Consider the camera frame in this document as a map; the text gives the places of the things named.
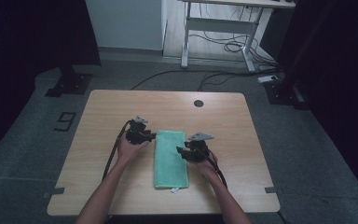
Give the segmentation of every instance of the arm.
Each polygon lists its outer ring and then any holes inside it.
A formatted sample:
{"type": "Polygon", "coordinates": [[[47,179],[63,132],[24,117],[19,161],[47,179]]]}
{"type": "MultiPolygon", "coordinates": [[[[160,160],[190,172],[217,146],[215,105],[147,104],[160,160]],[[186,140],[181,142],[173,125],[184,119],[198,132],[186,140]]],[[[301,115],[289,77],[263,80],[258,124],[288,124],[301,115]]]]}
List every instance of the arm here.
{"type": "Polygon", "coordinates": [[[232,197],[226,186],[220,180],[219,175],[208,161],[202,161],[196,164],[201,174],[211,184],[216,199],[219,202],[223,219],[227,224],[251,224],[251,220],[243,212],[240,205],[232,197]]]}
{"type": "Polygon", "coordinates": [[[117,148],[117,162],[110,170],[109,174],[92,193],[89,200],[84,205],[76,223],[104,223],[109,212],[110,205],[115,196],[118,183],[130,161],[136,157],[138,152],[145,147],[148,142],[141,145],[132,145],[126,139],[124,133],[117,148]]]}

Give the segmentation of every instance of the table leg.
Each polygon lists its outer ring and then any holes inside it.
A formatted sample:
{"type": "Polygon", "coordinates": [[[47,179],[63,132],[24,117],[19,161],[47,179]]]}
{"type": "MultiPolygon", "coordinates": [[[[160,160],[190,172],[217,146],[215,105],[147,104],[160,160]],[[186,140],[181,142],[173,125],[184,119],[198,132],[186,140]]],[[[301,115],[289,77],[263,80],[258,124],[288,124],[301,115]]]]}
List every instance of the table leg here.
{"type": "Polygon", "coordinates": [[[257,18],[255,19],[254,21],[254,24],[253,24],[253,27],[252,27],[252,32],[250,33],[250,36],[248,38],[248,40],[246,41],[246,44],[245,44],[245,48],[242,49],[242,54],[243,54],[243,57],[245,58],[245,61],[246,61],[246,65],[248,66],[248,69],[250,72],[255,72],[255,67],[253,65],[253,62],[252,62],[252,55],[250,53],[250,48],[252,46],[252,42],[255,38],[255,32],[257,31],[257,27],[258,27],[258,24],[260,22],[260,18],[261,18],[261,14],[263,14],[263,9],[262,7],[260,7],[258,9],[258,14],[257,14],[257,18]]]}
{"type": "Polygon", "coordinates": [[[185,25],[185,42],[183,43],[182,48],[182,68],[187,68],[187,60],[188,60],[188,21],[190,20],[190,9],[191,3],[188,3],[187,6],[187,15],[186,15],[186,25],[185,25]]]}

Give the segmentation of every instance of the white wall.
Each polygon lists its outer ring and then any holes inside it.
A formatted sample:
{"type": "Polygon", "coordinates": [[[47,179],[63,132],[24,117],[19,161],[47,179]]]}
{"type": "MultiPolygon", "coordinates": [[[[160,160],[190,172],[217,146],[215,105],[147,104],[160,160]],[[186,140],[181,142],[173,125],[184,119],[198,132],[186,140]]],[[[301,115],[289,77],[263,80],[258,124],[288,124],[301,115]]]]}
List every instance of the white wall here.
{"type": "Polygon", "coordinates": [[[98,47],[162,50],[167,0],[86,0],[98,47]]]}

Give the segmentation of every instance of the table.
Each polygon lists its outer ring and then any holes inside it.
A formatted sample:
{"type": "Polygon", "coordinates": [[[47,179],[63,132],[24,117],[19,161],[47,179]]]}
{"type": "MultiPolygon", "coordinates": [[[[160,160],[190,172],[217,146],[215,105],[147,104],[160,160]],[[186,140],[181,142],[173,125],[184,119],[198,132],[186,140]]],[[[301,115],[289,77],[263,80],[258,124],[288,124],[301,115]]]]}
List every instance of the table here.
{"type": "Polygon", "coordinates": [[[296,4],[292,1],[287,3],[284,0],[180,0],[188,3],[186,13],[186,25],[185,25],[185,42],[182,49],[182,61],[181,66],[187,68],[188,61],[188,33],[190,30],[194,31],[210,31],[220,33],[232,33],[249,35],[246,41],[245,48],[242,49],[242,55],[245,59],[246,65],[250,72],[255,71],[253,65],[253,57],[250,54],[250,47],[255,38],[255,32],[260,22],[263,9],[265,7],[271,8],[294,8],[296,4]],[[192,18],[190,15],[191,3],[205,3],[205,4],[221,4],[221,5],[235,5],[245,7],[259,7],[256,19],[254,21],[229,21],[229,20],[216,20],[207,18],[192,18]]]}
{"type": "MultiPolygon", "coordinates": [[[[207,133],[209,149],[219,160],[228,189],[246,212],[277,212],[273,187],[246,101],[240,93],[186,91],[93,91],[78,124],[48,213],[78,215],[101,183],[103,170],[121,127],[136,116],[148,119],[147,129],[185,131],[186,137],[207,133]],[[202,107],[194,102],[201,100],[202,107]]],[[[217,214],[213,190],[189,164],[189,188],[176,194],[154,189],[155,141],[125,171],[109,214],[217,214]]]]}

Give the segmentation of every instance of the cloth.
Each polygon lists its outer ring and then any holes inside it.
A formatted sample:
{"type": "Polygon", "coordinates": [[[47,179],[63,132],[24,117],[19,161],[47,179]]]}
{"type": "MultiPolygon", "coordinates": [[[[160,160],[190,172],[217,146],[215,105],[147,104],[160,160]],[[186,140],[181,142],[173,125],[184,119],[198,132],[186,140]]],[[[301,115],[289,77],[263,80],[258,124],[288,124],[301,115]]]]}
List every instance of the cloth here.
{"type": "Polygon", "coordinates": [[[188,188],[187,162],[176,147],[185,147],[184,132],[160,130],[156,135],[155,189],[188,188]]]}

